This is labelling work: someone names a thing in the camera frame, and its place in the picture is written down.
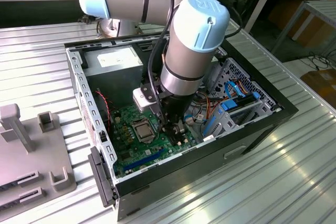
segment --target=wire bundle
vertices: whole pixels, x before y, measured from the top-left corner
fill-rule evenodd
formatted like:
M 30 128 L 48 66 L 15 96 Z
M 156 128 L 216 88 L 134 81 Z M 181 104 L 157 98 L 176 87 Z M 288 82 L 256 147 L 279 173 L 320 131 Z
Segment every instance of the wire bundle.
M 336 69 L 334 66 L 336 66 L 336 62 L 333 59 L 330 59 L 330 57 L 334 56 L 335 54 L 332 54 L 333 52 L 335 52 L 336 49 L 330 51 L 326 56 L 322 56 L 322 55 L 317 55 L 314 52 L 309 52 L 308 56 L 305 57 L 299 57 L 298 59 L 304 63 L 305 65 L 307 65 L 308 67 L 311 67 L 312 69 L 319 71 L 321 69 L 328 69 L 328 68 L 333 68 Z M 303 61 L 303 59 L 308 59 L 310 61 L 311 64 L 313 64 L 313 66 L 309 63 L 306 63 Z M 324 64 L 325 66 L 321 66 L 317 64 L 317 61 Z

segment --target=floor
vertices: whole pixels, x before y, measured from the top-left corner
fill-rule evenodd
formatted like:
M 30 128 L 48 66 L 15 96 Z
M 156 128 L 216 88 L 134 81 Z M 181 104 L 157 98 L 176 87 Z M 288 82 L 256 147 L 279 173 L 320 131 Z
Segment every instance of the floor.
M 270 51 L 280 33 L 281 30 L 270 21 L 257 20 L 250 34 Z M 320 50 L 320 48 L 305 48 L 291 38 L 286 37 L 276 51 L 275 56 L 281 62 L 287 62 L 295 60 L 298 57 L 307 56 L 310 51 L 319 52 Z

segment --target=robotic arm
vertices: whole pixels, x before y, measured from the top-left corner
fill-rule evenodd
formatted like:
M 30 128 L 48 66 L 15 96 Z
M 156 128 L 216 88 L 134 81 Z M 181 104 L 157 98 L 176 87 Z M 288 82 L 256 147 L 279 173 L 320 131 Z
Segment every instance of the robotic arm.
M 165 25 L 170 0 L 79 0 L 82 10 L 102 18 L 128 19 Z M 183 116 L 202 83 L 217 47 L 223 42 L 230 15 L 217 0 L 175 0 L 170 40 L 163 56 L 160 80 L 133 91 L 140 111 L 150 108 L 159 118 L 153 92 L 162 104 L 167 123 L 161 128 L 172 144 L 184 133 Z

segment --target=metal table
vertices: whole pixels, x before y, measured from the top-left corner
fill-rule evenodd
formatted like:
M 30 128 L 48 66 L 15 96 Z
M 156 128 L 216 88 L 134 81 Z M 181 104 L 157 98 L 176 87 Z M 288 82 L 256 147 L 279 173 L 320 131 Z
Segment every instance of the metal table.
M 310 12 L 309 17 L 304 21 L 302 26 L 300 27 L 297 33 L 300 33 L 306 28 L 309 22 L 316 16 L 319 17 L 321 20 L 326 22 L 327 24 L 331 25 L 333 28 L 336 28 L 336 1 L 329 0 L 329 1 L 303 1 L 299 8 L 296 10 L 294 15 L 289 20 L 288 24 L 280 33 L 279 37 L 276 40 L 274 47 L 271 50 L 271 53 L 274 54 L 275 51 L 279 48 L 282 41 L 286 37 L 287 33 L 291 30 L 295 22 L 301 16 L 304 10 Z
M 142 26 L 151 32 L 160 27 Z M 236 29 L 231 24 L 228 32 Z M 0 30 L 0 105 L 23 119 L 60 117 L 77 189 L 4 223 L 113 223 L 88 163 L 89 141 L 71 88 L 63 43 L 96 37 L 96 26 L 61 24 Z M 246 32 L 229 39 L 299 112 L 257 149 L 121 223 L 334 223 L 336 111 Z

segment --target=table leg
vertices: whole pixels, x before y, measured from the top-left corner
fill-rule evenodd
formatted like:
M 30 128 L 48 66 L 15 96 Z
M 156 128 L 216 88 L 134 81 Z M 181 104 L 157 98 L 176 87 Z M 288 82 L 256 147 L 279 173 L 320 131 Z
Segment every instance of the table leg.
M 302 23 L 300 28 L 297 30 L 297 32 L 292 37 L 292 40 L 297 40 L 299 36 L 302 34 L 302 32 L 305 30 L 305 28 L 309 25 L 309 23 L 314 18 L 314 14 L 309 14 L 308 18 Z
M 267 0 L 259 0 L 258 4 L 256 6 L 256 8 L 254 8 L 253 13 L 250 17 L 250 19 L 248 20 L 246 26 L 245 26 L 245 31 L 247 31 L 248 33 L 251 31 L 255 21 L 257 20 L 261 10 L 263 9 L 264 5 L 266 4 Z
M 284 38 L 286 37 L 289 30 L 292 28 L 292 26 L 295 24 L 296 20 L 301 16 L 303 10 L 305 9 L 305 2 L 303 1 L 297 11 L 294 13 L 294 15 L 289 20 L 288 24 L 285 26 L 285 28 L 280 33 L 279 37 L 277 38 L 277 41 L 274 45 L 274 47 L 271 50 L 271 53 L 274 54 L 274 52 L 278 49 Z

